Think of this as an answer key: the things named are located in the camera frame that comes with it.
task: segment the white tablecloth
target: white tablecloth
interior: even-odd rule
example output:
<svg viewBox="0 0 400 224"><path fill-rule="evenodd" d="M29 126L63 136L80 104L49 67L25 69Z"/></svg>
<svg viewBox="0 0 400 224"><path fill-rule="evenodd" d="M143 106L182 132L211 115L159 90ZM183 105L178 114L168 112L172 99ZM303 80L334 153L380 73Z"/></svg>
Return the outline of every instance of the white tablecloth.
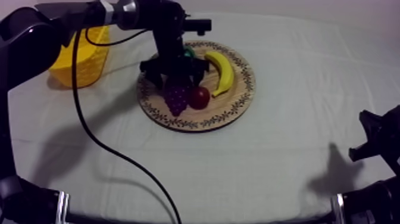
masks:
<svg viewBox="0 0 400 224"><path fill-rule="evenodd" d="M138 106L135 81L140 61L155 52L151 33L112 47L103 77L79 90L95 135L151 170L185 223L321 214L329 211L332 194L393 175L380 157L351 163L347 153L365 141L360 111L384 114L400 103L398 40L294 18L195 17L211 18L212 32L185 39L223 43L254 70L256 94L239 120L202 134L177 133L150 121ZM131 34L112 30L114 40ZM69 192L72 211L170 221L157 186L86 136L71 91L48 73L13 89L9 98L23 178Z"/></svg>

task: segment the wall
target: wall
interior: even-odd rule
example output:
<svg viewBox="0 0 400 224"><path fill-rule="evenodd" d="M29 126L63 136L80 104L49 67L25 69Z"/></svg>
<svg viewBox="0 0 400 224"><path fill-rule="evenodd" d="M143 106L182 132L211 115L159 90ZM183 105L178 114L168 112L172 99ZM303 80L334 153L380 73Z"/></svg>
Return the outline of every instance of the wall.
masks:
<svg viewBox="0 0 400 224"><path fill-rule="evenodd" d="M23 5L36 1L1 0L0 18ZM223 11L233 13L287 15L331 21L376 32L400 36L400 0L177 0L193 12Z"/></svg>

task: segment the purple grapes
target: purple grapes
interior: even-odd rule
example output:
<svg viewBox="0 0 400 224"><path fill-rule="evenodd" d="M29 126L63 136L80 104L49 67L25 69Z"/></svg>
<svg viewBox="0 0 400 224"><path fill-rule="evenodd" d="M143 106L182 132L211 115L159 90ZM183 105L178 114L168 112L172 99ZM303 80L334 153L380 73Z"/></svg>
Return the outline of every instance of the purple grapes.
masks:
<svg viewBox="0 0 400 224"><path fill-rule="evenodd" d="M164 100L171 114L178 117L189 105L189 93L192 83L187 80L168 78L164 88Z"/></svg>

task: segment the red apple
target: red apple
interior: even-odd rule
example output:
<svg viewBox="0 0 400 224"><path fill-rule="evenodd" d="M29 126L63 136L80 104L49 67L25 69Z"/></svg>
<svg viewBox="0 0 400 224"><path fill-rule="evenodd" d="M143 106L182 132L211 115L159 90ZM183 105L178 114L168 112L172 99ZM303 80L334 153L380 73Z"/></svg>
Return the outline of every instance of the red apple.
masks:
<svg viewBox="0 0 400 224"><path fill-rule="evenodd" d="M196 110L207 107L210 101L210 92L205 87L194 87L190 92L189 105Z"/></svg>

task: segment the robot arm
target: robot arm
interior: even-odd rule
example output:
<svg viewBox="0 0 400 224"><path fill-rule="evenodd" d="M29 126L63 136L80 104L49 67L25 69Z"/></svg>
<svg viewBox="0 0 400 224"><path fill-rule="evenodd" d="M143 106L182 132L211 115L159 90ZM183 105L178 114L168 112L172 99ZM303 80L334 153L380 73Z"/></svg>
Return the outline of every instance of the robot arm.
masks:
<svg viewBox="0 0 400 224"><path fill-rule="evenodd" d="M211 30L211 20L187 20L181 6L169 0L119 0L116 4L100 0L35 7L17 9L0 22L0 202L2 215L18 223L60 223L65 222L66 206L59 205L67 201L67 196L17 176L8 120L8 91L49 69L61 46L67 46L78 29L108 24L123 30L152 30L160 56L158 71L185 73L163 66L182 62L182 34L196 31L203 35Z"/></svg>

